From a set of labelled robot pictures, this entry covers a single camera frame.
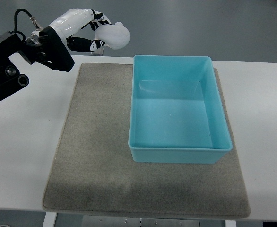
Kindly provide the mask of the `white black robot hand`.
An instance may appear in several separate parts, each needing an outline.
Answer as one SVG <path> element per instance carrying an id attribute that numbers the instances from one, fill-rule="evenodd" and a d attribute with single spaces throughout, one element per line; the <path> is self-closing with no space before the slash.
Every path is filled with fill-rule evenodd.
<path id="1" fill-rule="evenodd" d="M 105 45 L 102 40 L 75 37 L 79 30 L 90 26 L 96 31 L 101 25 L 110 25 L 105 14 L 92 9 L 70 9 L 39 32 L 37 62 L 52 70 L 69 72 L 74 60 L 69 50 L 94 52 Z"/>

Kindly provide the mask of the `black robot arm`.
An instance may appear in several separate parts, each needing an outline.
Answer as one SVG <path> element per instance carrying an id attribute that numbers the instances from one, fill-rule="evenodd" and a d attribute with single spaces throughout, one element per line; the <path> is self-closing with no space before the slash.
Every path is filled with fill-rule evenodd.
<path id="1" fill-rule="evenodd" d="M 0 36 L 0 101 L 20 91 L 29 84 L 29 78 L 21 74 L 9 57 L 26 46 L 26 36 L 18 31 L 17 18 L 20 12 L 26 13 L 36 28 L 40 28 L 32 14 L 26 9 L 17 9 L 14 14 L 14 30 Z"/>

